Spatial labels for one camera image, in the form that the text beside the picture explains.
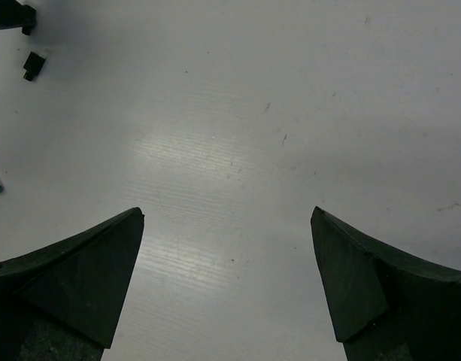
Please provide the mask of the black pen cap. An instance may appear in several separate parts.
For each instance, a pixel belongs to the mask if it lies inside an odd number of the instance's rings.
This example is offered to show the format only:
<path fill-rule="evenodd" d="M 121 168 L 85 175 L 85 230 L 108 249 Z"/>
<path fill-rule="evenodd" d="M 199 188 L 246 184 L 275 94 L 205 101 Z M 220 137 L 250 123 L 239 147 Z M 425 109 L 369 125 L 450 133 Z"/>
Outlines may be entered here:
<path fill-rule="evenodd" d="M 23 78 L 27 81 L 33 81 L 41 72 L 46 59 L 35 52 L 31 52 L 23 66 L 25 74 Z"/>

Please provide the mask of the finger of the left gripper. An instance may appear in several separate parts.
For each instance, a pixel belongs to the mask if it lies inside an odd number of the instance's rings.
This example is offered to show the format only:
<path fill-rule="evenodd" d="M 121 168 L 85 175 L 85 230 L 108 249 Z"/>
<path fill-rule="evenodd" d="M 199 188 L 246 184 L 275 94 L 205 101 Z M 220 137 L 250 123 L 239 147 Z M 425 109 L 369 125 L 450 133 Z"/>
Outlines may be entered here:
<path fill-rule="evenodd" d="M 37 11 L 30 5 L 16 0 L 0 0 L 0 30 L 22 29 L 24 35 L 30 35 L 37 26 Z"/>

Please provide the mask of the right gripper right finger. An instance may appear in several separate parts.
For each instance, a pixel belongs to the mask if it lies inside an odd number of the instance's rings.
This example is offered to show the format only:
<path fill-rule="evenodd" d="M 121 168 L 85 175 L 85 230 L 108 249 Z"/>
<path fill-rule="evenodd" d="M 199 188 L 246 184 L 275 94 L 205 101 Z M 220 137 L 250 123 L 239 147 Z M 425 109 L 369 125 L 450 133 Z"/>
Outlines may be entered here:
<path fill-rule="evenodd" d="M 461 271 L 366 235 L 321 208 L 317 267 L 348 360 L 461 360 Z"/>

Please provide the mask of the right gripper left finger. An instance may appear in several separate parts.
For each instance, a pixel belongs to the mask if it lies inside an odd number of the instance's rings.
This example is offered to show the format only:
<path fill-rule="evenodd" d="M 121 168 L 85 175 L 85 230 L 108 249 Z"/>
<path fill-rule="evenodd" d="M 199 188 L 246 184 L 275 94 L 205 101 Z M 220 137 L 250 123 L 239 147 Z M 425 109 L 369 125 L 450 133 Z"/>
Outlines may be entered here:
<path fill-rule="evenodd" d="M 0 360 L 100 360 L 144 232 L 140 208 L 0 262 Z"/>

